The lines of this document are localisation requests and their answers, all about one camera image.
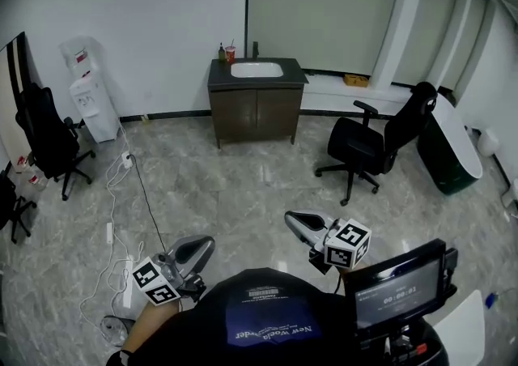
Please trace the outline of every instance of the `black t-shirt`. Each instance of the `black t-shirt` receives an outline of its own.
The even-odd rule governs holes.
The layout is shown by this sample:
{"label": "black t-shirt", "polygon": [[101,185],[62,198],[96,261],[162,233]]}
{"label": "black t-shirt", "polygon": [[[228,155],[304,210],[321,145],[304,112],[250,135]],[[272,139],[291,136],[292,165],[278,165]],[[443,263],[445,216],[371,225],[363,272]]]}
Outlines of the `black t-shirt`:
{"label": "black t-shirt", "polygon": [[[269,268],[245,270],[167,321],[128,365],[339,360],[347,349],[346,316],[343,296]],[[108,366],[119,359],[114,354]]]}

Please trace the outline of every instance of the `floor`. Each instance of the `floor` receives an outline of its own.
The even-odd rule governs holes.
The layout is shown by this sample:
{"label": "floor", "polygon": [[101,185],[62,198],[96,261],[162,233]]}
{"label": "floor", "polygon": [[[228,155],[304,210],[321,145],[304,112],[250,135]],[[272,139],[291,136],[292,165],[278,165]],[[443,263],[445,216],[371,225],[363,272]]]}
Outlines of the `floor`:
{"label": "floor", "polygon": [[[400,150],[394,169],[377,177],[377,195],[365,181],[356,181],[350,204],[341,207],[346,175],[313,176],[318,164],[333,162],[325,148],[335,121],[301,117],[294,146],[288,141],[226,144],[221,151],[215,146],[210,117],[130,123],[125,128],[165,244],[185,235],[214,236],[216,251],[202,273],[209,286],[245,268],[271,266],[332,291],[336,273],[323,276],[316,271],[307,261],[308,249],[283,222],[284,212],[297,208],[352,217],[370,227],[369,263],[437,237],[457,247],[460,261],[454,283],[459,292],[431,315],[432,323],[474,289],[485,296],[518,286],[517,221],[505,218],[499,201],[505,184],[492,160],[482,160],[485,172],[480,181],[447,198],[434,186],[411,143]],[[372,125],[382,131],[384,121]],[[87,131],[83,135],[87,143]],[[36,198],[38,207],[27,215],[30,238],[20,234],[19,244],[13,245],[11,229],[0,232],[3,310],[10,341],[6,365],[96,366],[114,352],[80,317],[78,305],[92,293],[109,257],[105,226],[112,201],[104,172],[121,153],[121,140],[92,144],[97,158],[88,159],[83,170],[94,182],[74,180],[68,202],[61,200],[61,182],[50,181],[37,193],[19,181],[19,191]],[[145,243],[143,257],[159,251],[137,173],[132,170],[114,191],[116,230],[130,253],[136,256],[140,241]],[[118,243],[114,252],[114,259],[125,257]],[[121,284],[122,265],[117,264],[110,278],[114,287]],[[103,277],[96,297],[84,305],[87,317],[99,324],[111,313],[112,295]],[[121,300],[114,308],[119,316],[136,318],[144,304],[134,292],[131,309],[124,309]],[[518,294],[509,292],[485,316],[484,363],[510,364],[518,352],[517,342],[512,342],[518,333]]]}

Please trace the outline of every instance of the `sink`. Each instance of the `sink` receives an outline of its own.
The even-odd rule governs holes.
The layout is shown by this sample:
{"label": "sink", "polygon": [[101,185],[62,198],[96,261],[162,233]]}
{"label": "sink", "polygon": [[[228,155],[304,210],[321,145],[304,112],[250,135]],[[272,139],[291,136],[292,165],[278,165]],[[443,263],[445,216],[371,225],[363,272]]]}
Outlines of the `sink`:
{"label": "sink", "polygon": [[281,66],[275,62],[238,62],[231,65],[230,72],[236,78],[267,78],[284,75]]}

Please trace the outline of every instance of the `blue object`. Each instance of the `blue object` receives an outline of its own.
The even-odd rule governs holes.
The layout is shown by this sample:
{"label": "blue object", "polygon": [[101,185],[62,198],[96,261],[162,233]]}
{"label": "blue object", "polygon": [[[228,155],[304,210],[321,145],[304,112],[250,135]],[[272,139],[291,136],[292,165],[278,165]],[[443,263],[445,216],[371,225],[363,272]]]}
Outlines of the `blue object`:
{"label": "blue object", "polygon": [[486,307],[488,309],[490,309],[493,306],[493,304],[496,303],[496,301],[498,301],[498,299],[499,299],[499,295],[496,294],[495,292],[492,292],[486,298]]}

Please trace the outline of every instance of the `chair base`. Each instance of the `chair base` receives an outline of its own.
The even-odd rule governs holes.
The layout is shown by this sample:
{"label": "chair base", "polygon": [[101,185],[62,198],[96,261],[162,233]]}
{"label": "chair base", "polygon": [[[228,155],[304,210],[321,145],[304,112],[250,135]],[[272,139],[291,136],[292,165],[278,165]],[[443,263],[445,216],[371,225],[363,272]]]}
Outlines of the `chair base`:
{"label": "chair base", "polygon": [[28,229],[25,227],[25,225],[22,222],[22,214],[30,206],[35,208],[36,204],[33,201],[29,201],[29,202],[27,202],[27,203],[22,205],[22,202],[25,202],[25,200],[26,199],[23,196],[20,196],[18,199],[16,199],[15,210],[13,212],[13,215],[11,216],[11,221],[13,223],[13,228],[12,228],[12,231],[11,231],[11,242],[13,244],[16,244],[16,242],[17,242],[17,240],[15,239],[15,234],[16,234],[16,228],[18,227],[18,223],[22,227],[22,229],[25,231],[25,235],[27,237],[31,236],[31,233],[28,231]]}
{"label": "chair base", "polygon": [[[345,206],[350,201],[350,193],[353,189],[353,180],[355,179],[355,172],[353,170],[350,170],[350,168],[346,164],[336,164],[334,166],[325,166],[323,168],[318,168],[317,170],[315,170],[315,176],[322,177],[323,172],[337,172],[337,171],[346,171],[349,173],[349,177],[347,178],[347,196],[345,199],[342,199],[340,201],[340,205]],[[372,188],[372,192],[374,194],[378,193],[378,190],[380,189],[380,184],[377,181],[375,181],[374,178],[370,174],[368,174],[364,171],[361,171],[358,174],[358,178],[360,180],[365,179],[366,181],[368,181],[371,185],[374,186],[374,188]]]}
{"label": "chair base", "polygon": [[87,180],[87,183],[89,185],[91,184],[91,178],[86,173],[81,172],[77,168],[77,165],[79,163],[81,163],[83,160],[85,160],[88,156],[90,156],[92,159],[94,159],[96,157],[96,154],[95,154],[94,151],[89,150],[86,153],[82,154],[81,156],[76,157],[74,162],[72,162],[72,165],[70,166],[70,170],[66,171],[66,173],[65,173],[65,180],[63,181],[63,189],[62,189],[62,199],[64,201],[68,200],[68,195],[66,195],[66,188],[68,186],[68,182],[70,180],[70,175],[72,173],[76,173],[76,174],[84,177]]}

